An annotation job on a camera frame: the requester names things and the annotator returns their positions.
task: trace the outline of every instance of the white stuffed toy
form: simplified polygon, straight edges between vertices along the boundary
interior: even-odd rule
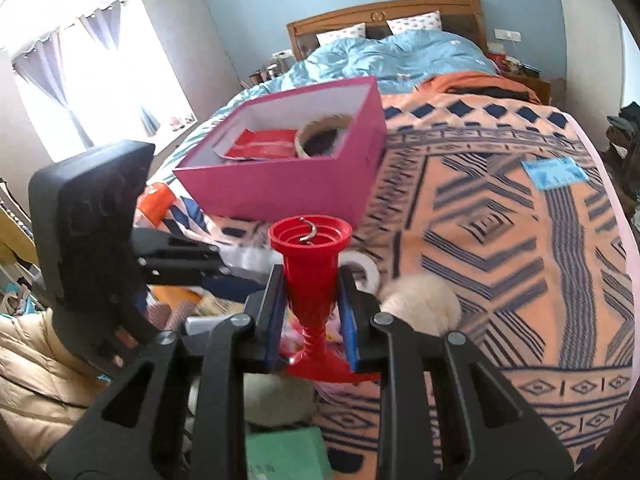
[[[462,318],[460,302],[441,277],[430,272],[402,276],[386,285],[380,310],[407,322],[416,332],[443,335]]]

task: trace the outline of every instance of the curtain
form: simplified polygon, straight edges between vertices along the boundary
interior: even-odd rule
[[[120,47],[121,2],[113,2],[106,9],[96,9],[90,16],[80,16],[80,23],[89,35],[104,48],[117,52]],[[140,120],[149,137],[153,137],[160,123],[143,105],[139,105]]]
[[[66,110],[86,148],[94,145],[66,98],[58,31],[54,30],[46,40],[38,40],[30,51],[16,57],[14,68],[18,75],[36,85]]]

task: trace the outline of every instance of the roll of tape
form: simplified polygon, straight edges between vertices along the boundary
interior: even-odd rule
[[[357,283],[358,290],[368,292],[369,294],[375,294],[380,286],[380,271],[374,261],[366,254],[359,253],[358,251],[343,251],[338,256],[339,266],[358,267],[365,273],[365,283]]]

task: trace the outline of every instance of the beige jacket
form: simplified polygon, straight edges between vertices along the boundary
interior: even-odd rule
[[[62,346],[51,317],[0,316],[0,415],[38,462],[107,386]]]

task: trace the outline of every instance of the green box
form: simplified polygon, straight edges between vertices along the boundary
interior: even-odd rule
[[[319,428],[249,435],[246,458],[250,480],[328,480],[334,475]]]

